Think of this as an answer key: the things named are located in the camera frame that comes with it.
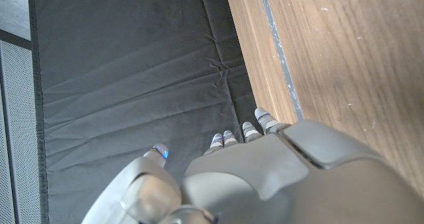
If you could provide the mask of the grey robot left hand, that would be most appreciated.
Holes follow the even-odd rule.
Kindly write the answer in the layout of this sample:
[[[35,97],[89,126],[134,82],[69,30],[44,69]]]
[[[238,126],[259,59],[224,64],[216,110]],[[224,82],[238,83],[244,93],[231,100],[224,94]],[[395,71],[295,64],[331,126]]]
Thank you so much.
[[[181,182],[152,147],[103,190],[84,223],[422,223],[423,198],[362,142],[261,108],[244,141],[217,134]]]

